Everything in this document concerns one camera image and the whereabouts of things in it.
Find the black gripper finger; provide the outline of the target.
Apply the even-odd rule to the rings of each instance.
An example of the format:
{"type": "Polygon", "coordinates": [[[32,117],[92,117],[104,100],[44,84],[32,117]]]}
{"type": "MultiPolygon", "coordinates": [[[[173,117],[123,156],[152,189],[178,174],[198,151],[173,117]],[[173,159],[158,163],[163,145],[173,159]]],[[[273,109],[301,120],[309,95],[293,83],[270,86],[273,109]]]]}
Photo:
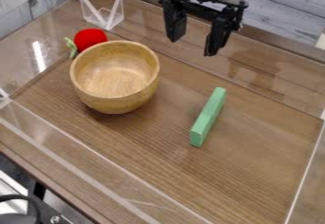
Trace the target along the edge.
{"type": "Polygon", "coordinates": [[[163,20],[167,38],[177,42],[187,31],[187,14],[178,0],[162,0],[163,20]]]}
{"type": "Polygon", "coordinates": [[[233,31],[241,28],[243,8],[226,7],[215,16],[207,35],[205,55],[211,57],[226,46],[233,31]]]}

